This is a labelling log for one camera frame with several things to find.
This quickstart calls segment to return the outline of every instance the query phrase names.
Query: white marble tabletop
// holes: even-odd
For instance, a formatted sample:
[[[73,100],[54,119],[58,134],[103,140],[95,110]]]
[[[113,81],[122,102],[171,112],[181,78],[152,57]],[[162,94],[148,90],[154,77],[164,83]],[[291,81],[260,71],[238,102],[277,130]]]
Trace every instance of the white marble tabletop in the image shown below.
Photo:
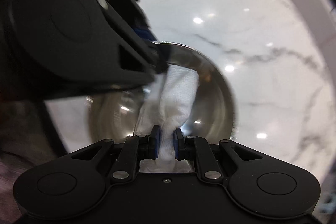
[[[140,6],[159,40],[194,47],[227,77],[237,142],[322,182],[336,150],[333,85],[290,0],[141,0]],[[48,102],[71,151],[90,144],[85,101]]]

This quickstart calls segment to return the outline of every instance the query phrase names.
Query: pink fabric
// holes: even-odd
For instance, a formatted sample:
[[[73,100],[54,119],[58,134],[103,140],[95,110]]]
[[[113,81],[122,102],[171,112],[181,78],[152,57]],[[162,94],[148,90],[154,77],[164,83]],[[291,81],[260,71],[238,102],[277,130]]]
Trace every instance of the pink fabric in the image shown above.
[[[0,223],[13,223],[21,216],[13,197],[13,184],[24,171],[6,166],[0,159]]]

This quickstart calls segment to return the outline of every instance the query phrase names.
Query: white towel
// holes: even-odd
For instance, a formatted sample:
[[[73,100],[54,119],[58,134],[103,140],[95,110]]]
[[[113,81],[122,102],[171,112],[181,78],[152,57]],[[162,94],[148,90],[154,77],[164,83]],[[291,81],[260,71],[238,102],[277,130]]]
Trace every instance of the white towel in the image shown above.
[[[153,125],[161,126],[159,157],[157,160],[143,160],[141,172],[170,173],[188,172],[186,162],[175,161],[173,132],[188,119],[198,87],[196,71],[171,65],[167,75],[157,75],[149,87],[139,115],[135,135],[151,133]]]

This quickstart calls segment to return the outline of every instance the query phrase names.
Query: screw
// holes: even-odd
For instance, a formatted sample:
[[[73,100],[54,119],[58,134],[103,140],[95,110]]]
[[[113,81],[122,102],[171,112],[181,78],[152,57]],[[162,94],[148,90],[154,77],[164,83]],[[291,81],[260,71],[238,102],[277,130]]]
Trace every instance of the screw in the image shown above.
[[[219,179],[222,175],[217,171],[208,171],[204,174],[204,176],[208,179]]]
[[[107,10],[109,8],[106,0],[97,0],[97,1],[98,1],[99,5],[102,6],[105,10]]]
[[[126,171],[116,171],[112,174],[115,179],[125,179],[128,178],[128,173]]]

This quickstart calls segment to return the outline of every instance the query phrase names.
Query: stainless steel bowl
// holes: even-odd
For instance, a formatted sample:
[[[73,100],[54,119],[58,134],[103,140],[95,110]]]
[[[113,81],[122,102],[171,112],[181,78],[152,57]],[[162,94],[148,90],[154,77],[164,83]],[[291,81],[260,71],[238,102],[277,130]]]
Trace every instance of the stainless steel bowl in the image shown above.
[[[190,68],[199,74],[192,112],[181,127],[184,136],[201,136],[216,144],[221,139],[229,139],[234,125],[234,104],[225,77],[195,49],[171,42],[154,43],[162,52],[169,52],[169,64]],[[132,136],[148,92],[149,88],[143,87],[94,96],[89,115],[92,140],[111,138],[121,143]]]

